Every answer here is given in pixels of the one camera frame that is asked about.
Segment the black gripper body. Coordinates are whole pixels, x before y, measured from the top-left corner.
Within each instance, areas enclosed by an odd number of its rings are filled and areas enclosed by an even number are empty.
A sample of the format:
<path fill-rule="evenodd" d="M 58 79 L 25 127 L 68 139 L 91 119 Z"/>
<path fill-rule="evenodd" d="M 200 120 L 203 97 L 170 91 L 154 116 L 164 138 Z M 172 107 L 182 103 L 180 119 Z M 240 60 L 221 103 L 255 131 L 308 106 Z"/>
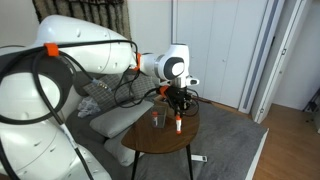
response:
<path fill-rule="evenodd" d="M 191 105 L 192 96 L 186 88 L 169 86 L 164 94 L 169 105 L 174 109 L 188 109 Z"/>

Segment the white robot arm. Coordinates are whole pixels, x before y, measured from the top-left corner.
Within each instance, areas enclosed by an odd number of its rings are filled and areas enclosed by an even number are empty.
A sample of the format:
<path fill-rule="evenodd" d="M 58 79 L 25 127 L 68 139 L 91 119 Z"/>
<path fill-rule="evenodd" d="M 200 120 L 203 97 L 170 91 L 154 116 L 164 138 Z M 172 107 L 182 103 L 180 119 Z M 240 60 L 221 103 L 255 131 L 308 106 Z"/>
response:
<path fill-rule="evenodd" d="M 162 55 L 94 23 L 50 15 L 35 42 L 1 56 L 1 172 L 11 180 L 112 180 L 60 119 L 72 75 L 82 71 L 107 90 L 97 74 L 134 69 L 180 91 L 198 84 L 189 73 L 189 49 L 173 44 Z"/>

